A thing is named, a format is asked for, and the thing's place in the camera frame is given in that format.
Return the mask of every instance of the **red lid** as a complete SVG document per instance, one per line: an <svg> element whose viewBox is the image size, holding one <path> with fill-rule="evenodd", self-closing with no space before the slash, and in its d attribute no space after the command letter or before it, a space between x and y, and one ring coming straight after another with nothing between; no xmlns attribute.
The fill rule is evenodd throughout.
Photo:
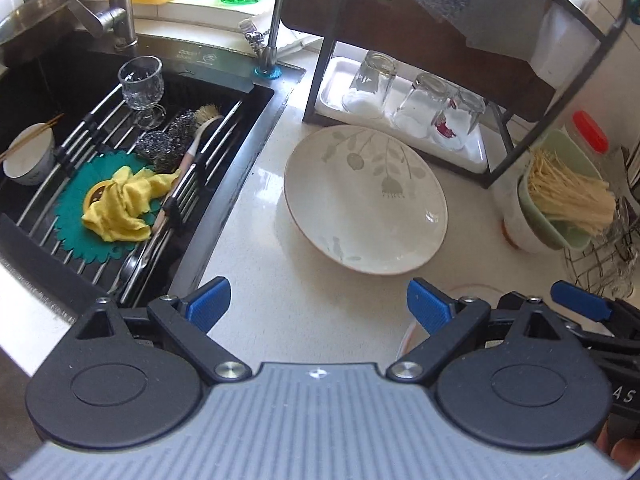
<svg viewBox="0 0 640 480"><path fill-rule="evenodd" d="M606 153L609 149L609 139L600 129L596 121L587 112L577 111L573 116L575 127L584 137L594 152Z"/></svg>

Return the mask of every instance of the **plate rim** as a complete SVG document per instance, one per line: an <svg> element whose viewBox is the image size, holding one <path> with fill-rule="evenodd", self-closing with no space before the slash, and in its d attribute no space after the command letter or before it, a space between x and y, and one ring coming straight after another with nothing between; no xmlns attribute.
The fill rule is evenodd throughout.
<svg viewBox="0 0 640 480"><path fill-rule="evenodd" d="M438 247L436 248L435 251L433 251L433 254L427 258L426 260L424 260L422 263L420 263L417 266L411 266L411 267L407 267L406 269L403 270L395 270L392 272L372 272L370 270L364 270L358 267L355 267L354 265L348 264L346 262L342 262L338 259L336 259L332 254L329 254L327 252L324 251L323 248L320 248L304 231L304 229L302 227L300 227L300 224L298 223L298 220L296 219L296 216L293 213L293 210L291 208L291 204L289 203L289 197L287 195L287 174L289 173L289 169L290 169L290 162L291 160L294 158L295 153L297 152L297 150L300 149L300 146L302 146L303 144L305 144L309 139L318 136L320 134L325 134L327 130L331 131L331 130L336 130L336 129L340 129L340 128L360 128L363 130L369 130L371 132L376 132L381 134L384 137L388 137L389 139L393 139L396 142L399 142L400 144L402 144L405 148L407 148L408 150L410 150L417 158L418 160L420 160L421 163L424 164L426 171L428 174L430 174L435 183L437 184L437 188L438 191L440 192L440 196L442 197L442 201L444 202L444 213L445 213L445 224L444 224L444 230L442 232L442 236L438 242ZM284 173L282 175L282 179L283 179L283 190L284 190L284 200L287 204L287 209L289 210L289 215L291 217L291 219L293 220L293 223L296 225L296 228L302 233L302 235L306 238L306 240L311 243L311 245L313 247L316 248L317 251L319 251L321 254L324 254L325 257L329 258L330 260L336 262L337 264L346 267L347 269L351 269L354 270L355 272L360 272L361 274L367 274L369 276L400 276L402 274L406 274L408 272L412 272L413 270L419 269L420 267L426 265L427 263L429 263L433 257L438 253L438 251L440 250L440 248L442 247L444 240L446 238L447 232L449 231L449 205L447 204L447 197L444 194L444 191L442 190L442 185L440 184L440 181L438 180L438 177L435 175L435 173L433 173L433 170L431 169L431 167L427 164L427 162L420 156L418 155L415 150L405 144L404 142L402 142L402 140L396 139L394 136L391 136L389 134L386 134L385 132L381 132L379 130L375 130L373 128L368 128L366 126L358 126L357 124L336 124L334 126L326 126L324 128L320 128L319 130L316 130L308 135L306 135L305 137L303 137L303 139L301 139L295 146L295 148L293 148L293 151L291 152L291 154L289 155L289 158L287 159L287 163L285 165L284 168Z"/></svg>

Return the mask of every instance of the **black metal rack frame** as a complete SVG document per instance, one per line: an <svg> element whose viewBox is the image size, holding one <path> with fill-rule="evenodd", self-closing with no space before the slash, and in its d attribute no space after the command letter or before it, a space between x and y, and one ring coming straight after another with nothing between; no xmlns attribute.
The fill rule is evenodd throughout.
<svg viewBox="0 0 640 480"><path fill-rule="evenodd" d="M547 109L545 115L536 123L536 125L529 131L529 133L516 145L513 144L511 134L509 133L507 123L513 117L513 113L509 110L504 112L500 110L500 107L495 103L489 103L489 108L493 111L496 123L498 124L498 133L502 137L505 150L507 152L506 157L500 164L492 171L490 168L484 173L473 173L464 168L447 162L439 158L438 156L431 155L419 150L416 152L424 158L427 162L433 162L439 166L447 168L457 174L465 176L485 189L491 186L509 167L524 153L529 147L538 139L538 137L558 118L562 110L571 102L571 100L580 91L582 86L593 75L597 67L604 60L607 54L611 51L616 41L620 38L620 35L624 31L626 22L628 20L630 12L630 0L622 0L622 8L620 14L616 18L615 22L611 25L607 33L602 32L589 18L587 18L577 7L574 6L569 0L552 0L556 4L560 5L564 10L570 13L576 20L584 25L584 27L598 40L600 45L595 53L585 63L578 75L574 80L566 87L564 93ZM311 83L311 91L309 98L306 102L305 115L303 121L305 123L315 123L328 126L331 124L340 124L339 121L325 117L316 112L316 100L318 99L318 93L329 65L330 59L334 55L335 46L337 44L336 33L337 25L340 20L340 13L344 6L345 0L334 0L334 7L329 19L329 26L324 34L324 40L322 41L322 48L320 49L320 55L318 57L318 64L316 65L316 71L314 72L314 78Z"/></svg>

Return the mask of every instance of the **noodles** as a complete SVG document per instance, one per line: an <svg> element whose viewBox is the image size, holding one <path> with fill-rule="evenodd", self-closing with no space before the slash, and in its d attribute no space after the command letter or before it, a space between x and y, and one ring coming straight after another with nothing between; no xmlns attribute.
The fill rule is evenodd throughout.
<svg viewBox="0 0 640 480"><path fill-rule="evenodd" d="M535 150L527 182L533 203L550 221L566 221L590 235L612 222L616 199L609 183L574 173L555 153Z"/></svg>

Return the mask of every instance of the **light green bowl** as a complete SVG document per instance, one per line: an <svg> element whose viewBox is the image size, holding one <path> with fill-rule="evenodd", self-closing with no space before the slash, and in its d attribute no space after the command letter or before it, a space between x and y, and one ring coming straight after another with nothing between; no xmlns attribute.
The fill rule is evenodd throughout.
<svg viewBox="0 0 640 480"><path fill-rule="evenodd" d="M551 153L555 152L558 158L573 172L602 179L596 167L564 132L550 130L545 134L539 147ZM531 165L527 168L518 185L518 198L522 213L532 231L542 243L553 249L566 247L575 251L585 250L591 241L590 234L570 222L549 221L533 203L527 187L530 170Z"/></svg>

